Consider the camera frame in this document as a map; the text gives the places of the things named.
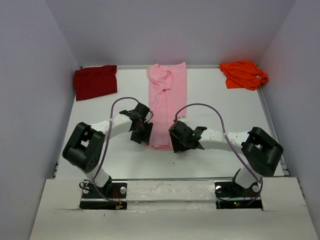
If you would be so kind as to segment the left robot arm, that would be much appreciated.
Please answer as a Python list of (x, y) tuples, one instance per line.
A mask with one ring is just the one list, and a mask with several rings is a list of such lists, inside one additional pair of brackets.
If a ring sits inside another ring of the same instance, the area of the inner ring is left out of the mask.
[(93, 191), (97, 196), (108, 196), (112, 186), (112, 178), (103, 170), (100, 160), (103, 146), (111, 138), (127, 132), (131, 132), (131, 141), (148, 145), (153, 128), (148, 115), (152, 116), (152, 111), (139, 102), (133, 110), (122, 110), (107, 121), (91, 125), (80, 122), (74, 128), (62, 157), (94, 184)]

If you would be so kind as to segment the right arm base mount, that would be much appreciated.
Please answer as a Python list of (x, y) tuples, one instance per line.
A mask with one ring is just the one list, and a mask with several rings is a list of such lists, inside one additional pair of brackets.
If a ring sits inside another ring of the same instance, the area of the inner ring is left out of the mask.
[(249, 188), (238, 185), (234, 179), (215, 183), (218, 210), (263, 209), (260, 185), (254, 182)]

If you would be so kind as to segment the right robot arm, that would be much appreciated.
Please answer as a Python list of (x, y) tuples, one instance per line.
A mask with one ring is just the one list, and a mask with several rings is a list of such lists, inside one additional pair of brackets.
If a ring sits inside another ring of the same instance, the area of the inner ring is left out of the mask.
[(233, 152), (243, 164), (230, 183), (235, 196), (242, 196), (261, 178), (272, 177), (284, 152), (284, 148), (260, 127), (248, 132), (226, 133), (203, 126), (192, 129), (177, 120), (168, 131), (175, 153), (195, 149)]

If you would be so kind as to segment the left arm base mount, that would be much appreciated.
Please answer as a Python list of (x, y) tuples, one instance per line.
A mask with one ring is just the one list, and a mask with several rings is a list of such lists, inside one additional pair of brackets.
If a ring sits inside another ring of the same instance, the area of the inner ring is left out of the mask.
[(113, 181), (110, 189), (95, 188), (84, 180), (79, 183), (81, 197), (79, 208), (82, 210), (126, 210), (127, 188), (126, 181)]

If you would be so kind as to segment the pink t shirt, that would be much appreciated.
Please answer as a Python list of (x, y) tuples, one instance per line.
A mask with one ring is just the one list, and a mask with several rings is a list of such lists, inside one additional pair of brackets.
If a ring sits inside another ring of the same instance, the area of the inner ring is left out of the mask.
[(187, 65), (154, 64), (147, 70), (149, 78), (148, 107), (153, 112), (153, 123), (148, 148), (172, 150), (169, 128), (175, 114), (187, 105)]

